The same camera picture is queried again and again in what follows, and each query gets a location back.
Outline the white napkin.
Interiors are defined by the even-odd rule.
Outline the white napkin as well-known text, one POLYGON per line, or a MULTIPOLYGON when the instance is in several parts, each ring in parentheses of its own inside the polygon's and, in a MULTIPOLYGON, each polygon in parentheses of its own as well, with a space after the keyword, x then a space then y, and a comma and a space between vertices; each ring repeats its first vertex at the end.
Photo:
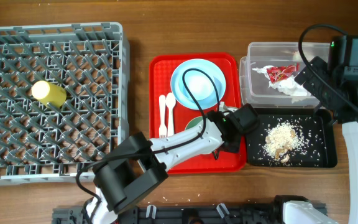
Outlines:
POLYGON ((293 76, 276 83, 272 83, 269 80, 268 87, 278 90, 285 95, 292 96, 292 103, 304 100, 307 96, 311 96, 308 91, 306 91, 301 85, 297 84, 293 76))

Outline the red snack wrapper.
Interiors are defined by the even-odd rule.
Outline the red snack wrapper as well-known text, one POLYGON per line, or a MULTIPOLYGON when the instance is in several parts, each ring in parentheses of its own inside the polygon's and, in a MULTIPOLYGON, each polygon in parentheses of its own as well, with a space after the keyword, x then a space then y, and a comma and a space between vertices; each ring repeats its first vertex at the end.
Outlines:
POLYGON ((291 77, 299 70, 299 67, 299 63, 287 66, 270 67, 267 69, 267 74, 271 83, 274 84, 291 77))

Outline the green bowl with rice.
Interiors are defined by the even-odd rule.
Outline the green bowl with rice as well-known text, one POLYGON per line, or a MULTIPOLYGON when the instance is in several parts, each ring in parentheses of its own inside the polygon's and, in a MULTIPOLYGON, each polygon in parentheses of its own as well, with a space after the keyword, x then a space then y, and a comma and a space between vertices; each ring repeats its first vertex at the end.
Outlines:
POLYGON ((188 124, 185 127, 185 130, 190 129, 190 128, 196 126, 198 123, 202 123, 202 122, 203 122, 202 116, 195 117, 191 121, 188 122, 188 124))

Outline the light blue plate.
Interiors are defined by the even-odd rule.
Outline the light blue plate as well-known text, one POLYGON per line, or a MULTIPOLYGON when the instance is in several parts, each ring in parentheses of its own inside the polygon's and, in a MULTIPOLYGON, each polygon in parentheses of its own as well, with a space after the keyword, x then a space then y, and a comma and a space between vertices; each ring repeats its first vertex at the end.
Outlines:
MULTIPOLYGON (((210 62, 209 60, 205 59, 191 59, 187 60, 183 63, 181 63, 177 68, 173 71, 172 77, 171 77, 171 90, 174 94, 177 101, 183 105, 186 108, 189 108, 191 110, 198 110, 198 107, 196 106, 195 102, 191 98, 190 94, 186 90, 184 84, 183 84, 183 74, 188 69, 198 69, 199 67, 208 67, 208 68, 218 68, 220 69, 215 63, 210 62)), ((219 100, 221 100, 226 92, 226 79, 224 74, 222 74, 222 88, 221 88, 221 97, 219 100)), ((217 99, 209 98, 206 101, 198 101, 198 104, 201 106, 203 110, 211 108, 213 106, 217 105, 217 99)))

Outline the light blue bowl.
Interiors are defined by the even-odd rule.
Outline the light blue bowl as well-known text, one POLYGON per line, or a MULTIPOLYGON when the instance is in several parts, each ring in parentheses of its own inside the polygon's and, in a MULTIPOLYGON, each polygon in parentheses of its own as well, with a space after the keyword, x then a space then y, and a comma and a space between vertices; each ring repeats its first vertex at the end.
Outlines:
POLYGON ((199 67, 198 71, 191 70, 185 75, 185 82, 195 99, 199 102, 209 98, 221 97, 222 72, 218 68, 199 67))

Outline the white plastic fork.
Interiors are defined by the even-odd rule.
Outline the white plastic fork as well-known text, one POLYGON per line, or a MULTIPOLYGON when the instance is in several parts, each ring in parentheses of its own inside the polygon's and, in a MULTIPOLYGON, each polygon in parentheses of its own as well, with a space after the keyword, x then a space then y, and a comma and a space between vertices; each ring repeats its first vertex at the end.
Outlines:
POLYGON ((160 110, 160 126, 158 129, 159 138, 167 137, 167 127, 165 125, 165 112, 166 112, 166 96, 160 95, 159 98, 159 110, 160 110))

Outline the white plastic spoon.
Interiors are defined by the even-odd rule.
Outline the white plastic spoon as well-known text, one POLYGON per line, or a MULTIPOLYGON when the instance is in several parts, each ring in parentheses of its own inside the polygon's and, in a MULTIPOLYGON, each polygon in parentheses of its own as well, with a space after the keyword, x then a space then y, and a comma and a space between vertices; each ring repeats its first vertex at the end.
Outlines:
POLYGON ((176 99, 173 93, 168 93, 166 96, 166 106, 168 108, 168 126, 167 136, 172 136, 175 133, 174 120, 173 120, 173 109, 176 105, 176 99))

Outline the yellow plastic cup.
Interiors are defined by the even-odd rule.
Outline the yellow plastic cup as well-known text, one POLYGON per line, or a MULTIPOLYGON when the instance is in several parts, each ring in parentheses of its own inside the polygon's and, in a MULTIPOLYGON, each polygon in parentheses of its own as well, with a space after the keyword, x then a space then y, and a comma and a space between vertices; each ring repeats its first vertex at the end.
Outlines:
POLYGON ((61 86, 46 81, 37 81, 32 86, 31 93, 36 100, 45 106, 51 103, 59 108, 67 99, 67 93, 61 86))

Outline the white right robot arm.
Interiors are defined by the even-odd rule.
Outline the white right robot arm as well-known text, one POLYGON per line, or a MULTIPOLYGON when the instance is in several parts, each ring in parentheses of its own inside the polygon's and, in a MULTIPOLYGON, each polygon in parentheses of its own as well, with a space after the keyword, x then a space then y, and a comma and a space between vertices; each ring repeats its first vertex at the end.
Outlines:
POLYGON ((308 60, 301 40, 298 51, 305 68, 295 81, 331 110, 342 126, 349 160, 349 223, 358 223, 358 36, 333 38, 327 61, 319 56, 308 60))

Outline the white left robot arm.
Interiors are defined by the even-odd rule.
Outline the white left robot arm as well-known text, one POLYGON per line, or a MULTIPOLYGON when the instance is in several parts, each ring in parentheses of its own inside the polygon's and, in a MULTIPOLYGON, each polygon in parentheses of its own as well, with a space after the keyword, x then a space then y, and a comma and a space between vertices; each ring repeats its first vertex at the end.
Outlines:
POLYGON ((168 178, 168 171, 220 147, 238 146, 259 125, 250 104, 234 111, 209 111, 196 126, 165 138, 137 133, 85 169, 94 173, 96 192, 83 207, 88 223, 112 223, 168 178))

